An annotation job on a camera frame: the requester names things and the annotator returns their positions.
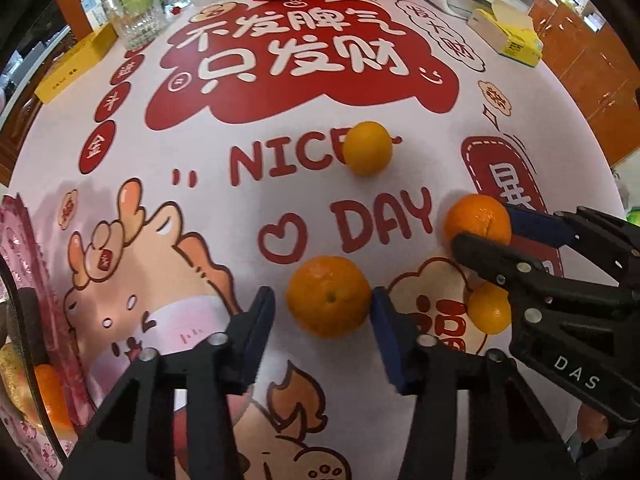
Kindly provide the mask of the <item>orange tangerine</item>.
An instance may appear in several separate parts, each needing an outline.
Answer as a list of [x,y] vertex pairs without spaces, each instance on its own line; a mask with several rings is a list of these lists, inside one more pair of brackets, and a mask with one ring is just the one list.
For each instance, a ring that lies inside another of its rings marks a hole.
[[38,365],[35,374],[42,403],[54,431],[62,438],[71,436],[74,427],[68,414],[61,378],[50,364]]
[[512,226],[506,207],[487,195],[466,194],[460,197],[444,215],[442,244],[449,248],[454,237],[462,233],[509,246]]
[[350,260],[309,259],[292,274],[285,299],[297,325],[323,339],[345,337],[367,321],[372,288]]

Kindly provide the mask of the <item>small yellow tangerine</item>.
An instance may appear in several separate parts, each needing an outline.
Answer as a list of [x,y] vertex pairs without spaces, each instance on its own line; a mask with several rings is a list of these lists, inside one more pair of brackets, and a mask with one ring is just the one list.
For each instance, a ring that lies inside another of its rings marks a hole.
[[502,333],[512,320],[508,293],[496,285],[481,284],[469,296],[468,317],[484,334]]
[[345,165],[359,177],[383,171],[393,157],[393,140],[378,122],[360,122],[348,130],[343,143]]

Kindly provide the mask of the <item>red apple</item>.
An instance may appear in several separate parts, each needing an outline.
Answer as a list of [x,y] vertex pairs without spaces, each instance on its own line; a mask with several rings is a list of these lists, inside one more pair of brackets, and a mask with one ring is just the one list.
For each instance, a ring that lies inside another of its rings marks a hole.
[[12,404],[31,424],[38,424],[32,393],[30,392],[25,367],[12,342],[7,342],[0,351],[1,379]]

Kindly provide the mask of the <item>dark green avocado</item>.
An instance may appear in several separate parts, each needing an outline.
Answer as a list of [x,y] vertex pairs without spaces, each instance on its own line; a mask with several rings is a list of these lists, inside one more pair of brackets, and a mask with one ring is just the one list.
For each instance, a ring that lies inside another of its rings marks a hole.
[[6,317],[6,329],[10,341],[16,347],[18,353],[23,353],[25,349],[30,352],[32,364],[48,364],[49,356],[42,332],[40,318],[39,301],[35,289],[31,287],[20,288],[17,291],[18,299],[21,303],[21,311],[24,318],[26,336],[23,337],[18,329],[16,311],[14,306],[8,307]]

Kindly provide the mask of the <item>pink plastic fruit bowl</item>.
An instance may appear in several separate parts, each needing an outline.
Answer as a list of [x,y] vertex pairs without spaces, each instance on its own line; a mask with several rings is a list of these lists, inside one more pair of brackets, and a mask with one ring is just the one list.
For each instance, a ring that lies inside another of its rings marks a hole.
[[21,196],[1,199],[1,423],[56,479],[94,413],[60,298]]

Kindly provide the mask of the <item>yellow tissue pack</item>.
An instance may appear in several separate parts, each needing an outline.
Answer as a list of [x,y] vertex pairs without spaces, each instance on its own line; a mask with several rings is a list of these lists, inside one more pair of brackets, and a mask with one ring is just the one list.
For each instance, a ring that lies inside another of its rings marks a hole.
[[498,55],[529,67],[536,67],[542,59],[544,44],[535,32],[533,19],[509,3],[495,0],[489,10],[474,9],[468,25]]

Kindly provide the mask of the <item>yellow tin box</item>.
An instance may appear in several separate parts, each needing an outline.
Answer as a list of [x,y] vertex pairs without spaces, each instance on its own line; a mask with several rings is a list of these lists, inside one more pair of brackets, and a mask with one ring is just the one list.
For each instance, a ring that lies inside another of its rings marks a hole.
[[43,104],[54,100],[70,84],[101,62],[117,40],[114,27],[104,24],[65,52],[40,81],[35,95]]

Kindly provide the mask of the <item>clear drinking glass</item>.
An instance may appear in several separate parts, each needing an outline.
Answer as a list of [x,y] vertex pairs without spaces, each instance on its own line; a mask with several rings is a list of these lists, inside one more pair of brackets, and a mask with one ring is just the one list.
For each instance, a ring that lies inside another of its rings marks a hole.
[[129,51],[145,47],[167,27],[160,0],[101,0],[117,37]]

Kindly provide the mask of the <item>white blue card box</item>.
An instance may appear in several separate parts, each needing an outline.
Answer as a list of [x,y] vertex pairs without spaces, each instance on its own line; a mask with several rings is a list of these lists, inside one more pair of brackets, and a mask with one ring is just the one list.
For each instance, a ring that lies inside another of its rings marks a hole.
[[79,0],[92,30],[98,30],[108,22],[102,0]]

